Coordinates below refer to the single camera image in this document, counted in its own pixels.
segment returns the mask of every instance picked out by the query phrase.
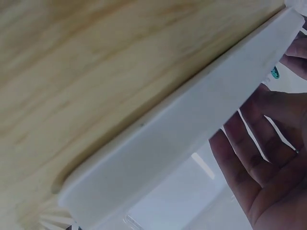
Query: clear plastic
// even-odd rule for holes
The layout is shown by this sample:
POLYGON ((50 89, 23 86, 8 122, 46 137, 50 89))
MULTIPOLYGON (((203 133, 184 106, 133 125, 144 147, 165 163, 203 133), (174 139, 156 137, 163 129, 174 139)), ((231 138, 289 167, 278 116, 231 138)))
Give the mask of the clear plastic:
POLYGON ((287 7, 294 7, 297 12, 307 15, 307 0, 285 0, 287 7))

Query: white plastic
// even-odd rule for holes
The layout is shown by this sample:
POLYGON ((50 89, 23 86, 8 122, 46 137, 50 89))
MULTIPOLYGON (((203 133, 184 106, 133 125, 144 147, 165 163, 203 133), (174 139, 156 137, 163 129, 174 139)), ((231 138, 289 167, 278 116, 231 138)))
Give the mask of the white plastic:
POLYGON ((284 2, 287 7, 293 7, 301 14, 307 11, 307 0, 285 0, 284 2))
POLYGON ((76 169, 59 205, 84 230, 128 211, 252 94, 303 23, 287 9, 242 40, 76 169))

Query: light wood surface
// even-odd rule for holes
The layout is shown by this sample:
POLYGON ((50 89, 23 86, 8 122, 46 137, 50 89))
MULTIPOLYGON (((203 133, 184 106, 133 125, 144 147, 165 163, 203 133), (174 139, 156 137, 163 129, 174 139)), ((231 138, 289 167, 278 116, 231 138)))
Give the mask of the light wood surface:
POLYGON ((39 229, 72 169, 282 7, 1 1, 1 228, 39 229))

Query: human hand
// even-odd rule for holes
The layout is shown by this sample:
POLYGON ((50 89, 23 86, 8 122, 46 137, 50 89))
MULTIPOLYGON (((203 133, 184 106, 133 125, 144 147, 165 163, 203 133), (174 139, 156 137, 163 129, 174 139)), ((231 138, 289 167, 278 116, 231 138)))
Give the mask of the human hand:
MULTIPOLYGON (((304 18, 306 23, 303 28, 307 29, 307 17, 304 16, 304 18)), ((303 32, 296 36, 280 62, 292 72, 307 80, 307 36, 303 32)))
POLYGON ((307 94, 270 92, 262 85, 240 111, 268 161, 235 113, 224 125, 227 136, 219 130, 210 139, 229 187, 253 229, 307 229, 307 94))

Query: white container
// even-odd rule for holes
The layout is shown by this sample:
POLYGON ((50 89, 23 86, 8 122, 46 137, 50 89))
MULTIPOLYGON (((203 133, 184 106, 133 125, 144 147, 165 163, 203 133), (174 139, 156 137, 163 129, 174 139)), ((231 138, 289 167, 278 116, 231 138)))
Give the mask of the white container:
POLYGON ((76 169, 60 206, 83 230, 196 229, 199 214, 226 188, 205 141, 252 94, 303 23, 286 9, 242 40, 76 169), (129 223, 118 221, 123 217, 129 223))

